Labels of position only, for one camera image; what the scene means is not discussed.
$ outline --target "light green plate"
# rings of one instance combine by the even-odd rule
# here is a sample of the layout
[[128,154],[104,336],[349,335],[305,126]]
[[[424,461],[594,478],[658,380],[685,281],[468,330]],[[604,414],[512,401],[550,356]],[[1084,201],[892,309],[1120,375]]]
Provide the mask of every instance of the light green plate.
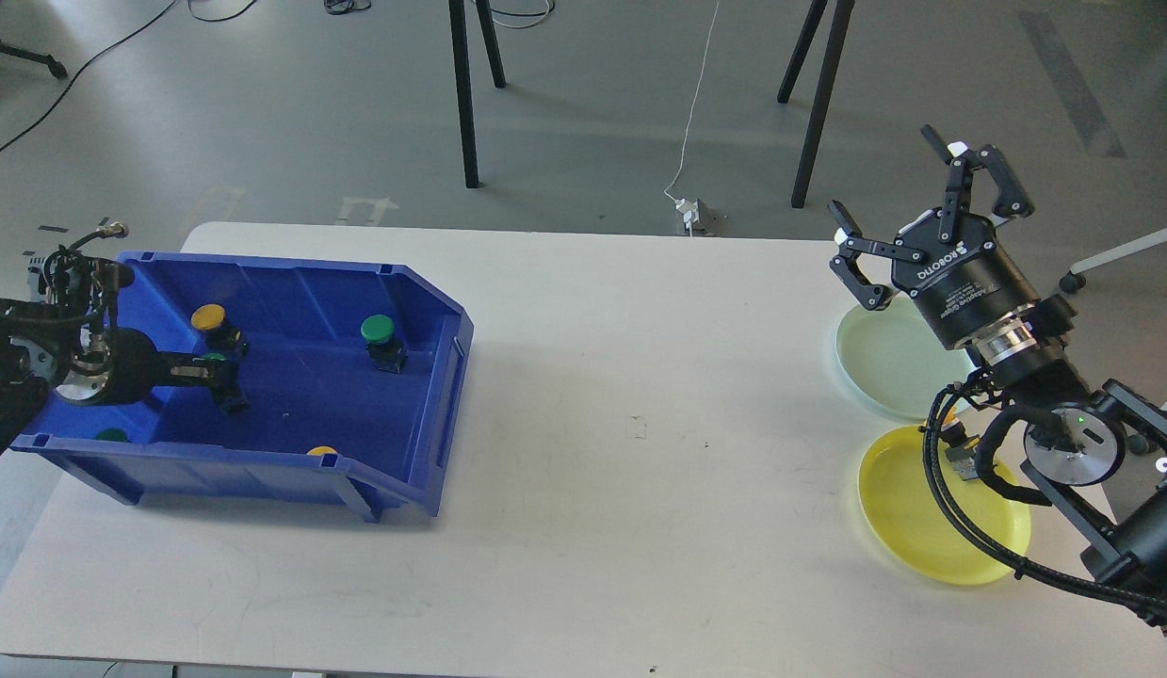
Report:
[[964,351],[948,351],[909,296],[883,312],[850,309],[838,323],[838,364],[851,383],[888,412],[925,420],[943,386],[972,372]]

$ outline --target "gray floor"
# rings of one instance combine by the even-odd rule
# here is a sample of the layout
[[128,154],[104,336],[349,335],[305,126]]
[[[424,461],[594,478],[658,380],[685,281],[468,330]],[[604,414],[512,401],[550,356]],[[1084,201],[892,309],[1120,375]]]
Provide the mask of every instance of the gray floor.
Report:
[[[194,5],[218,16],[242,1]],[[165,5],[0,1],[0,33],[76,71]],[[333,223],[348,205],[347,222],[364,223],[371,210],[355,198],[398,205],[382,212],[384,226],[673,235],[662,188],[678,165],[713,0],[559,0],[544,26],[501,29],[506,90],[489,86],[470,12],[481,190],[462,187],[445,2],[375,5],[330,18],[315,0],[259,2],[205,25],[182,2],[97,61],[46,124],[0,155],[0,295],[23,295],[23,252],[104,216],[134,231],[118,245],[145,250],[179,249],[204,221]],[[775,91],[806,7],[726,1],[717,19],[676,193],[720,212],[721,236],[827,239],[830,197],[868,235],[890,236],[941,198],[944,168],[917,134],[923,124],[1008,155],[1039,210],[1006,226],[1002,244],[1043,293],[1071,263],[1167,226],[1167,1],[860,4],[810,202],[794,210],[818,48],[794,103],[775,104]],[[1075,98],[1065,63],[1036,50],[1025,12],[1053,27],[1044,47],[1082,74],[1125,158],[1107,154],[1096,128],[1078,134],[1088,100]],[[62,86],[43,65],[0,56],[0,146]],[[696,284],[720,284],[720,273],[698,271]],[[1074,305],[1070,355],[1084,377],[1118,377],[1165,400],[1167,246],[1095,271]],[[1149,463],[1126,464],[1109,485],[1120,515],[1151,490]],[[0,462],[0,585],[53,480],[39,460]],[[0,657],[0,677],[97,678],[106,666]],[[216,674],[266,673],[182,670]]]

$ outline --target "green button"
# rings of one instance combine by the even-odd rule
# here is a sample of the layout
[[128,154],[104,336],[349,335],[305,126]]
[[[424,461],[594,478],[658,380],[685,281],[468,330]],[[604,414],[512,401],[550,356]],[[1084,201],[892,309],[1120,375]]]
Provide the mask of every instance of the green button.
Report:
[[106,428],[93,435],[93,441],[107,441],[107,442],[127,442],[127,432],[121,428]]
[[372,315],[361,323],[361,338],[366,344],[385,344],[394,336],[394,321],[390,316]]

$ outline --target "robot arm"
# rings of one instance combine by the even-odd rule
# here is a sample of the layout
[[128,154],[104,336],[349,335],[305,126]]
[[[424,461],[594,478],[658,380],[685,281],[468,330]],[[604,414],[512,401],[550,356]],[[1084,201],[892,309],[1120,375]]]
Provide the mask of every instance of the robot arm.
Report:
[[[1041,300],[997,239],[997,226],[1034,210],[1001,153],[993,146],[948,146],[929,125],[923,135],[949,166],[942,204],[903,226],[892,243],[881,243],[867,240],[847,210],[831,202],[838,253],[830,267],[866,309],[886,308],[896,292],[909,295],[944,348],[966,350],[979,366],[966,383],[936,397],[927,421],[924,460],[936,503],[971,544],[1016,575],[1127,606],[1167,630],[1167,412],[1114,380],[1092,391],[1069,364],[1064,348],[1074,309],[1060,295]],[[972,176],[981,168],[999,188],[988,216],[970,211]],[[893,287],[873,284],[859,271],[864,253],[893,260]],[[949,420],[962,398],[974,407],[1000,405],[983,435],[970,436]],[[1011,485],[993,471],[993,453],[1018,422],[1026,424],[1027,454],[1019,468],[1034,488]],[[962,480],[980,480],[1006,498],[1060,510],[1090,541],[1082,561],[1095,580],[1033,564],[972,524],[937,470],[941,438]],[[1106,480],[1128,455],[1159,448],[1163,480],[1119,524],[1072,489]]]
[[137,403],[155,386],[204,386],[224,412],[244,407],[238,363],[158,351],[148,335],[119,327],[119,292],[134,272],[81,249],[126,237],[105,219],[49,257],[32,259],[32,300],[0,298],[0,455],[56,396],[75,405]]

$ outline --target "tripod leg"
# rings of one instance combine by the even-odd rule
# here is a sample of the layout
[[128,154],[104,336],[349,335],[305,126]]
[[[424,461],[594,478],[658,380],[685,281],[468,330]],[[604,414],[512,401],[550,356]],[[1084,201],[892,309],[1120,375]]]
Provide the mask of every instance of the tripod leg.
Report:
[[855,0],[837,0],[836,5],[833,5],[830,42],[825,43],[822,72],[817,78],[817,95],[813,96],[813,111],[810,113],[810,125],[805,130],[805,146],[802,148],[802,162],[797,167],[797,182],[794,184],[794,208],[797,209],[805,207],[808,184],[813,176],[813,162],[817,159],[817,145],[822,141],[822,130],[825,127],[825,112],[830,107],[833,77],[838,75],[838,60],[843,56],[843,43],[847,39],[847,27],[851,25],[851,11],[854,8]]
[[810,5],[810,12],[805,16],[805,25],[802,26],[802,35],[797,39],[797,47],[794,48],[794,57],[789,60],[789,71],[784,72],[784,81],[780,83],[780,93],[776,95],[777,103],[787,104],[789,97],[794,95],[794,86],[797,85],[797,77],[802,74],[808,49],[813,43],[817,25],[822,21],[824,13],[825,0],[813,0]]
[[504,62],[501,61],[501,43],[496,40],[496,22],[491,21],[490,0],[476,0],[478,22],[483,26],[483,42],[487,44],[487,60],[491,64],[491,79],[497,89],[504,90]]
[[478,188],[478,151],[475,147],[475,104],[470,96],[466,0],[449,0],[449,30],[453,33],[453,72],[457,81],[461,161],[467,167],[467,188]]
[[40,53],[37,51],[23,50],[20,47],[9,47],[9,44],[1,42],[1,37],[0,37],[0,53],[2,55],[19,57],[19,60],[34,61],[37,64],[44,64],[47,65],[48,70],[51,71],[53,76],[61,78],[62,81],[63,78],[68,77],[67,69],[63,68],[62,63],[55,61],[55,57],[51,55],[40,55]]

